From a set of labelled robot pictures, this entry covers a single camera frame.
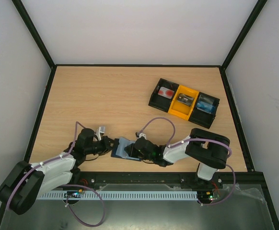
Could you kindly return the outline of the blue leather card holder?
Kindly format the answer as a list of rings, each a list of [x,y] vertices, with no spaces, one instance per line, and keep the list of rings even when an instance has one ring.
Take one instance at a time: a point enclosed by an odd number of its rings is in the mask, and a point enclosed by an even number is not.
[[[116,138],[114,140],[114,148],[111,151],[112,158],[132,160],[132,161],[141,161],[140,158],[134,158],[129,156],[128,152],[125,151],[126,147],[133,147],[135,141],[128,140],[124,137]]]

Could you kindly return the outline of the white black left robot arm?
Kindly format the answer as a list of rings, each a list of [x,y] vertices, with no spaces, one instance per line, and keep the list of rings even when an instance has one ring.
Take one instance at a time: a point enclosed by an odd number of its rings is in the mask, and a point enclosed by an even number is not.
[[[18,162],[0,185],[0,201],[18,215],[28,211],[41,195],[80,180],[79,166],[87,155],[102,156],[110,152],[115,141],[102,130],[83,128],[67,149],[51,159]]]

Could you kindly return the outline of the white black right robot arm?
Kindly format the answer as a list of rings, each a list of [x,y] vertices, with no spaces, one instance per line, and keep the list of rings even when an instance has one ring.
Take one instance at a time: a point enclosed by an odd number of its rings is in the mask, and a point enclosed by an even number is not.
[[[202,188],[212,182],[217,170],[226,168],[232,154],[227,137],[199,128],[192,129],[189,136],[171,145],[158,146],[140,137],[124,150],[129,157],[149,160],[161,167],[191,157],[199,161],[195,182]]]

